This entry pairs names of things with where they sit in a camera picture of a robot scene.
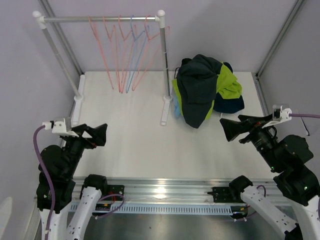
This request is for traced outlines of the dark teal shorts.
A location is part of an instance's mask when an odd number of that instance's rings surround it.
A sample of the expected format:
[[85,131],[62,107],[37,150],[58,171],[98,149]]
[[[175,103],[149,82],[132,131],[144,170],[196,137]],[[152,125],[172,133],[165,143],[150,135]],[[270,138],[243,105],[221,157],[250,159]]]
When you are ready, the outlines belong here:
[[182,116],[192,128],[198,129],[212,108],[221,67],[219,60],[197,54],[177,72]]

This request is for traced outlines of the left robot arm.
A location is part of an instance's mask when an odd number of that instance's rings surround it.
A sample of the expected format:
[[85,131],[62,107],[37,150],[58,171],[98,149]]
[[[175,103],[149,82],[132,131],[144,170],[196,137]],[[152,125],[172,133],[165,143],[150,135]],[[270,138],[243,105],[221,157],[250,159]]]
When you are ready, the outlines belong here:
[[99,200],[108,196],[107,178],[88,175],[81,187],[80,203],[70,222],[67,221],[75,188],[74,173],[85,150],[103,147],[107,142],[106,123],[95,128],[81,124],[65,136],[65,146],[38,147],[38,133],[50,129],[53,122],[43,124],[33,134],[33,146],[39,161],[39,184],[36,190],[37,208],[41,219],[43,240],[82,240]]

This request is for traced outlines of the light blue shorts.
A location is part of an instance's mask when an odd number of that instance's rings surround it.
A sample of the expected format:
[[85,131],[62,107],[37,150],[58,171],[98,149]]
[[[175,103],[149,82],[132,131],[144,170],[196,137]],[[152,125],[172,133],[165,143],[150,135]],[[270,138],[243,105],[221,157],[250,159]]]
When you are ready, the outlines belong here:
[[173,114],[176,119],[181,116],[180,105],[176,95],[173,96]]

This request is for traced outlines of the navy blue shorts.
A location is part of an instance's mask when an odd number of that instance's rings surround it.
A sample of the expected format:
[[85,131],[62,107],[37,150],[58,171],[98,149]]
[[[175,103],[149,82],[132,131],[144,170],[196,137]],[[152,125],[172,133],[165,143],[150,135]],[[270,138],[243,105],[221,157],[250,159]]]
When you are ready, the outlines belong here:
[[234,114],[245,108],[242,85],[234,75],[228,62],[222,62],[216,83],[213,110],[223,114]]

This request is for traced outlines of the light blue wire hanger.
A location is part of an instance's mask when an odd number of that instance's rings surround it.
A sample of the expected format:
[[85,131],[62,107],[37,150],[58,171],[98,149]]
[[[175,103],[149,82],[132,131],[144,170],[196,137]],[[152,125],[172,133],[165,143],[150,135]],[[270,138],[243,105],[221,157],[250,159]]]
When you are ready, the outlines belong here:
[[[140,63],[140,58],[142,56],[142,51],[144,50],[146,41],[147,41],[147,34],[146,30],[142,30],[140,33],[137,33],[137,27],[133,25],[133,18],[135,16],[132,15],[130,18],[130,29],[131,29],[131,34],[133,38],[133,48],[132,48],[132,54],[130,57],[130,63],[129,63],[129,75],[125,84],[125,93],[127,94],[130,91],[131,84],[133,82],[133,78],[136,72],[136,69],[138,68],[138,64]],[[138,57],[136,57],[136,53],[138,51],[138,45],[139,45],[139,39],[141,37],[144,37],[143,43],[141,50],[139,52]]]

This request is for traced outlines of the pink hanger of teal shorts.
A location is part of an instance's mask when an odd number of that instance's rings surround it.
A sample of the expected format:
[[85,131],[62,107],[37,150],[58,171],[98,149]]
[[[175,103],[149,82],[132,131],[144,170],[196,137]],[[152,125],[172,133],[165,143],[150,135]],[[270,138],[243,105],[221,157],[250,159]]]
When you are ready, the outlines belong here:
[[100,40],[100,37],[99,37],[97,25],[96,25],[95,22],[92,21],[90,16],[88,16],[87,18],[88,18],[88,22],[89,22],[90,28],[92,30],[92,33],[93,33],[93,35],[94,35],[94,37],[96,39],[96,42],[97,42],[97,45],[98,45],[98,48],[99,48],[99,51],[100,51],[100,55],[102,57],[103,65],[104,65],[104,68],[106,70],[107,77],[108,77],[108,80],[110,82],[111,88],[114,89],[114,84],[113,84],[113,81],[112,81],[112,78],[111,78],[111,75],[110,75],[108,63],[107,63],[107,60],[106,60],[106,57],[105,57],[105,54],[104,54],[104,50],[103,50],[103,47],[102,47],[102,44],[101,44],[101,40]]

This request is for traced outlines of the black shorts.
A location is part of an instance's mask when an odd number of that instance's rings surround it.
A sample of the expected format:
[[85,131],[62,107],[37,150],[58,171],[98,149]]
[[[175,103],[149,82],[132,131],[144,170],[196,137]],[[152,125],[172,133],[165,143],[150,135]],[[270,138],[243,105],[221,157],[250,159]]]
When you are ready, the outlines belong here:
[[181,65],[174,70],[174,76],[176,77],[176,75],[177,75],[177,73],[178,73],[178,70],[179,70],[182,66],[186,65],[187,63],[189,63],[191,60],[192,60],[191,58],[183,58],[183,59],[181,60]]

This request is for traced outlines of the lime green shorts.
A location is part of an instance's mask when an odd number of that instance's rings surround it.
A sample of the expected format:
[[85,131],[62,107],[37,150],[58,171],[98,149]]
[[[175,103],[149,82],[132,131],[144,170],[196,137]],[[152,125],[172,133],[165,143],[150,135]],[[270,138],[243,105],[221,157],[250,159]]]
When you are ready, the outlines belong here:
[[[181,110],[181,95],[177,83],[177,71],[174,72],[174,79],[172,80],[173,87],[173,114],[176,119],[182,116]],[[242,97],[242,85],[238,82],[237,77],[233,73],[231,65],[227,62],[222,63],[222,73],[218,74],[217,78],[217,92],[215,100],[212,101],[211,110],[206,115],[205,119],[210,118],[212,112],[222,114],[234,114],[242,111],[245,108],[245,102]]]

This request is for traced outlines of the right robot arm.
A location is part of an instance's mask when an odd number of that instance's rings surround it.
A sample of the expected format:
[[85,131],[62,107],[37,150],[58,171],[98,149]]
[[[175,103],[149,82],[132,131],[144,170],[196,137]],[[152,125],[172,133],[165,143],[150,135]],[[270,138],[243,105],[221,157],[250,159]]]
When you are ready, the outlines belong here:
[[305,138],[287,135],[278,141],[270,129],[290,121],[290,113],[265,117],[239,115],[238,121],[221,118],[219,122],[227,141],[247,133],[241,144],[252,143],[272,173],[277,188],[291,205],[296,220],[274,206],[244,175],[229,183],[228,196],[234,202],[243,201],[280,235],[283,240],[318,240],[320,238],[320,183],[305,165],[313,153]]

